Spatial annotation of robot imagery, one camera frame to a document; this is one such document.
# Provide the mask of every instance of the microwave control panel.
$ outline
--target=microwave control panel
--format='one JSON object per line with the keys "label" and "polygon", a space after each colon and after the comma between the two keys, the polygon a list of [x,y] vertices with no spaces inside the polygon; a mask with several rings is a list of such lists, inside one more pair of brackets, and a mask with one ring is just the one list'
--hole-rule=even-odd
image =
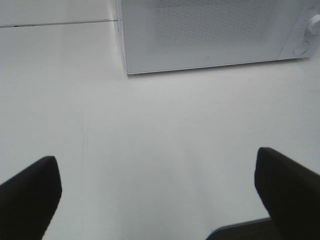
{"label": "microwave control panel", "polygon": [[308,0],[278,59],[311,57],[319,46],[320,1]]}

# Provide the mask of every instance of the white microwave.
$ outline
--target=white microwave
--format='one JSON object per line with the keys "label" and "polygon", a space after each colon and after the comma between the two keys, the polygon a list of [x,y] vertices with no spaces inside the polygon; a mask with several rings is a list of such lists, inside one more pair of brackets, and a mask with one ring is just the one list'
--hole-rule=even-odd
{"label": "white microwave", "polygon": [[320,0],[116,0],[128,74],[311,57]]}

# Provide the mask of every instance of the microwave door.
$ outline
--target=microwave door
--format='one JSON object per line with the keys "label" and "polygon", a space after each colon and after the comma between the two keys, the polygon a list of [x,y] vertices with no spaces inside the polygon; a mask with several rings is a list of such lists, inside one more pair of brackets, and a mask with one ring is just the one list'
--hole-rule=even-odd
{"label": "microwave door", "polygon": [[121,0],[129,74],[277,60],[305,0]]}

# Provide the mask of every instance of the white table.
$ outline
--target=white table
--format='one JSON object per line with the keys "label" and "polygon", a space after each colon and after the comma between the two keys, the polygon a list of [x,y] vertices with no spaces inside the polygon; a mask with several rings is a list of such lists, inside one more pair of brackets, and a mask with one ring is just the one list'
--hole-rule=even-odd
{"label": "white table", "polygon": [[320,51],[127,77],[114,24],[0,29],[0,182],[56,156],[44,240],[204,240],[267,217],[258,147],[320,173]]}

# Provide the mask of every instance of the white countertop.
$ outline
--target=white countertop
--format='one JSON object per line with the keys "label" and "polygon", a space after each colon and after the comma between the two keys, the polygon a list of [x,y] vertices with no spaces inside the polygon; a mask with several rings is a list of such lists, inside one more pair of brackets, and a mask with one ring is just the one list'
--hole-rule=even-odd
{"label": "white countertop", "polygon": [[267,217],[260,146],[320,173],[320,51],[127,77],[105,22],[2,28],[0,56],[0,182],[60,168],[44,240],[204,240]]}

